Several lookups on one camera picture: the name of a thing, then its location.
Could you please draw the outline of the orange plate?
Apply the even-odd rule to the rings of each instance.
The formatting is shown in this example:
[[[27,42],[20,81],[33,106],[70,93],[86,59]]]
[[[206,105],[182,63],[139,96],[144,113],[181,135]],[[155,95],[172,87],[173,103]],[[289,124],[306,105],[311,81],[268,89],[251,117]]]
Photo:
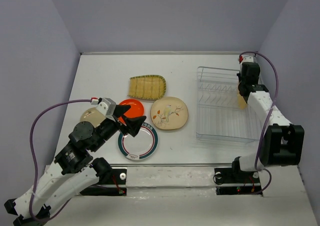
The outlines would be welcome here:
[[[134,98],[125,99],[119,103],[120,105],[129,105],[130,109],[124,114],[128,118],[136,118],[143,116],[145,109],[143,104]]]

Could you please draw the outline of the green rimmed white plate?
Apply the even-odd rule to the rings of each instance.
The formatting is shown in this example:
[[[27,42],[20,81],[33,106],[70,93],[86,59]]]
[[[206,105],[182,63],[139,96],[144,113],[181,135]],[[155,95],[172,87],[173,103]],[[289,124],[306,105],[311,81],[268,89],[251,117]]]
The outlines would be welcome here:
[[[149,123],[143,123],[139,133],[133,137],[130,134],[119,134],[118,149],[122,155],[132,161],[142,161],[149,158],[157,149],[158,134]]]

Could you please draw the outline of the small beige plate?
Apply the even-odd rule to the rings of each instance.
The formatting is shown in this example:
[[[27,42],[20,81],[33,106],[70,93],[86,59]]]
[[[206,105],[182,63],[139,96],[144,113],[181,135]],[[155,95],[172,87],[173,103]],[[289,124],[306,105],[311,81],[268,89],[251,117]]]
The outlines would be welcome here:
[[[102,121],[104,121],[106,118],[105,116],[100,113],[95,107],[89,108],[86,110],[80,117],[80,122],[89,122],[94,127],[97,127],[100,125]]]

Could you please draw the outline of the woven bamboo tray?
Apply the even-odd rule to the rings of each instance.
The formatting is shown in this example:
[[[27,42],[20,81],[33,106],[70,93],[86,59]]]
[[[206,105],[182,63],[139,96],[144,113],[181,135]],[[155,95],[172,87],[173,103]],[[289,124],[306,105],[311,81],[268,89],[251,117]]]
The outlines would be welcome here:
[[[128,96],[131,98],[155,101],[164,97],[167,82],[161,75],[149,74],[129,79]]]

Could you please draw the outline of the beige bird plate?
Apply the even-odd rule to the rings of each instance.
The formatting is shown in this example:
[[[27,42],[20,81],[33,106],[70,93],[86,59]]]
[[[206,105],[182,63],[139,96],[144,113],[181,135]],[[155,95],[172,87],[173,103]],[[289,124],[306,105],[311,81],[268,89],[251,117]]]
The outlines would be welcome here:
[[[161,130],[177,130],[188,121],[187,105],[179,98],[166,96],[156,100],[150,108],[152,123]]]

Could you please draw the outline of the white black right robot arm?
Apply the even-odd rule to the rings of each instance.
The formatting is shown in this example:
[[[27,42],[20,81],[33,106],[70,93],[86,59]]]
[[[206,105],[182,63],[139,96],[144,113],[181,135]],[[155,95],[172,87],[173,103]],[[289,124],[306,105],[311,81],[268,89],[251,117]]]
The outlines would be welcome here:
[[[274,105],[267,87],[259,84],[258,63],[242,62],[237,76],[240,97],[254,110],[263,126],[257,152],[236,157],[230,169],[231,178],[235,182],[242,182],[249,172],[298,165],[303,149],[304,128],[290,122]]]

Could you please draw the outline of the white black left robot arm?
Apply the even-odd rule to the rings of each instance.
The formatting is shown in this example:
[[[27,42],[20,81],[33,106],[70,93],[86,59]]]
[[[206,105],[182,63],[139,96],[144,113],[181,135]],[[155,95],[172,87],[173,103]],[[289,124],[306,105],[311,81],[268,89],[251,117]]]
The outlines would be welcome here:
[[[79,122],[45,173],[36,176],[22,196],[5,202],[7,213],[17,216],[13,225],[43,226],[79,192],[113,177],[110,164],[103,157],[93,158],[90,153],[96,152],[116,132],[135,137],[146,116],[126,117],[131,107],[118,105],[109,98],[92,98],[90,103],[103,116],[103,121],[98,126]]]

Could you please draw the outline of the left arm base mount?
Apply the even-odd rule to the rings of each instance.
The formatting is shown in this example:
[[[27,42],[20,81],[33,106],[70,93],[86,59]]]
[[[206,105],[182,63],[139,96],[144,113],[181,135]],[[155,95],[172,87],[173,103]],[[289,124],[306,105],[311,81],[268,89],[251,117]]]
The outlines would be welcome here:
[[[113,167],[112,174],[107,179],[100,179],[79,194],[81,196],[125,197],[127,195],[127,167]]]

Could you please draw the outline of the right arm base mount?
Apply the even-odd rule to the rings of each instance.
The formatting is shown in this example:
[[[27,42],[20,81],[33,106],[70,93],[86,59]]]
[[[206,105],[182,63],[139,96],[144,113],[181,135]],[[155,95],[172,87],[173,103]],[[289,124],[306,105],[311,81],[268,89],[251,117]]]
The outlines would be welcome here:
[[[218,167],[212,180],[218,196],[248,195],[262,190],[258,172],[235,173],[231,167]]]

